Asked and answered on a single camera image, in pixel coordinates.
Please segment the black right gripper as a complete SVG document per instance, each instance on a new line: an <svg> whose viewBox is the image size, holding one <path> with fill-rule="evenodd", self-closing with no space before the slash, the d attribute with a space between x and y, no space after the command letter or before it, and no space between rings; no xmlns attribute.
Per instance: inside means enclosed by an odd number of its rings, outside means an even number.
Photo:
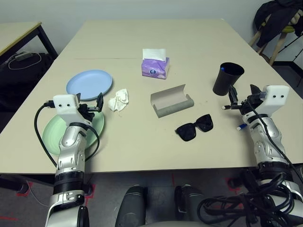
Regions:
<svg viewBox="0 0 303 227"><path fill-rule="evenodd" d="M252 112L252 108L256 109L260 106L263 101L261 99L254 98L253 96L259 96L261 94L261 90L256 85L250 84L251 96L248 96L247 99L238 104L237 91L234 86L230 86L229 88L229 99L231 104L226 105L226 110L239 110L241 115L248 114Z"/></svg>

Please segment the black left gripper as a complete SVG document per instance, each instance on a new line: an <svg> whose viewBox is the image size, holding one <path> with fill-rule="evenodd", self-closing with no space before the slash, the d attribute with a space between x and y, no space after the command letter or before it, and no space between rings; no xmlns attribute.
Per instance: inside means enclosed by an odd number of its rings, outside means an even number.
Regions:
<svg viewBox="0 0 303 227"><path fill-rule="evenodd" d="M80 100L81 93L77 93L76 96L77 96L77 99ZM81 114L81 116L84 119L86 119L90 122L93 121L93 118L95 117L95 114L94 114L95 112L102 111L103 104L104 104L102 92L98 95L96 101L97 101L97 105L94 107L88 107L87 104L79 104L78 112Z"/></svg>

